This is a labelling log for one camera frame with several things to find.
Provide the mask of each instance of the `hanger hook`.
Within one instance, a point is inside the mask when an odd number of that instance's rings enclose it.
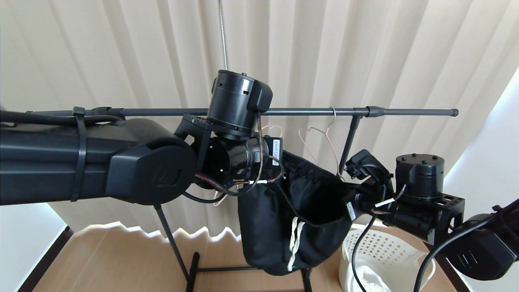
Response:
[[[326,128],[327,130],[330,128],[330,126],[335,122],[335,119],[337,118],[337,112],[335,112],[335,108],[330,107],[330,109],[332,109],[332,111],[333,111],[333,121],[328,124],[328,128]]]

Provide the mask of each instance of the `white wall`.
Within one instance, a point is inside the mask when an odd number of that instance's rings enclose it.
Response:
[[[491,213],[519,197],[519,70],[492,110],[484,128],[445,178],[444,193],[466,199],[465,219]],[[476,292],[517,290],[519,263],[501,279],[467,278]]]
[[[0,291],[17,291],[65,227],[47,203],[0,207]]]

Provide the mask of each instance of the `curtain fold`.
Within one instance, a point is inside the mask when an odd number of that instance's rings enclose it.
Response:
[[[205,108],[224,59],[229,70],[267,83],[272,107],[460,110],[363,118],[350,154],[368,149],[388,169],[416,152],[444,157],[448,171],[519,66],[519,2],[511,0],[0,1],[0,25],[0,102],[8,110]],[[180,122],[152,119],[170,131]],[[312,161],[298,130],[324,130],[333,118],[263,119],[283,128],[287,150]],[[330,127],[336,155],[350,120],[337,117]],[[301,134],[318,165],[336,172],[324,136]],[[160,229],[152,207],[111,198],[51,206],[74,230],[113,221]],[[235,198],[213,207],[180,197],[164,210],[174,230],[239,234]]]

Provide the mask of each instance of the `robotic arm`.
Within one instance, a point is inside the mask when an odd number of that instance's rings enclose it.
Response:
[[[279,179],[283,141],[261,132],[270,88],[220,70],[212,94],[207,117],[184,114],[174,134],[151,120],[125,120],[111,108],[88,115],[75,108],[72,117],[2,111],[0,205],[99,197],[157,205],[190,196],[185,191],[191,183],[240,195]],[[185,142],[188,136],[192,144]],[[343,200],[352,217],[377,215],[438,247],[469,277],[502,277],[519,260],[519,200],[463,222],[465,200],[443,193],[443,165],[441,157],[429,154],[397,157],[394,190],[393,175],[363,150],[345,170],[353,178],[369,178]],[[261,181],[262,174],[271,179]],[[248,187],[231,192],[235,184]]]

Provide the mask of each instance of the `white label sticker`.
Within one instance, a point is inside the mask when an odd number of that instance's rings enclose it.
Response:
[[[279,148],[281,147],[281,141],[280,140],[273,140],[272,141],[272,156],[279,159]],[[272,165],[279,165],[279,163],[275,160],[272,160]]]
[[[353,211],[353,206],[351,205],[351,202],[348,202],[346,204],[346,207],[348,207],[348,213],[350,213],[351,221],[355,221],[357,217],[355,216],[355,211]]]

